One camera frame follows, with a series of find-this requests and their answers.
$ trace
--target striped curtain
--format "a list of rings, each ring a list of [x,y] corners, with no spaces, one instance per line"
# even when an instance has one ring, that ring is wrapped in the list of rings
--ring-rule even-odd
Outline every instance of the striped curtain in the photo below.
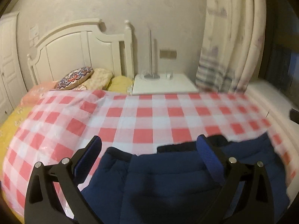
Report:
[[[263,52],[266,0],[207,0],[196,85],[244,92]]]

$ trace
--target white headboard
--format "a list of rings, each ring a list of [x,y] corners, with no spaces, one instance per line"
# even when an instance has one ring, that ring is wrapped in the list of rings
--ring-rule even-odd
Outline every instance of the white headboard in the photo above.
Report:
[[[28,55],[28,66],[35,85],[58,81],[72,70],[84,66],[104,68],[114,76],[134,78],[132,29],[125,21],[123,34],[107,35],[100,31],[101,19],[83,19],[61,25],[37,45],[34,60]],[[121,65],[120,42],[125,45],[125,63]]]

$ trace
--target checkered bedsheet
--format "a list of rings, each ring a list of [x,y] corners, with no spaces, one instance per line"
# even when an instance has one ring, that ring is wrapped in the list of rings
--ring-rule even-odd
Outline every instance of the checkered bedsheet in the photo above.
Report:
[[[2,187],[10,206],[24,214],[34,164],[56,164],[72,157],[94,135],[101,137],[103,149],[80,189],[88,185],[110,146],[149,154],[160,145],[196,140],[200,134],[223,134],[229,140],[240,141],[265,131],[290,166],[290,156],[279,135],[241,94],[126,96],[105,91],[50,91],[16,132],[4,159]],[[291,178],[296,174],[295,170],[290,173]]]

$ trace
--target wardrobe door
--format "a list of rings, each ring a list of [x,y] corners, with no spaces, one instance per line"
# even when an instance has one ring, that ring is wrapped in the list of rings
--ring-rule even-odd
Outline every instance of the wardrobe door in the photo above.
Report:
[[[14,109],[27,93],[17,53],[17,17],[18,13],[9,13],[0,19],[0,71],[7,95]]]
[[[12,113],[13,108],[8,99],[2,77],[0,77],[0,125]]]

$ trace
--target wall outlet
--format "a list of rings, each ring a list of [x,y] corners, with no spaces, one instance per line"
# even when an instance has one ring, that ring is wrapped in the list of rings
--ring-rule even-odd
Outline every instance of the wall outlet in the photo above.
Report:
[[[160,50],[160,58],[161,59],[176,59],[176,56],[177,56],[177,52],[176,50],[168,50],[168,49],[165,49],[165,50]]]

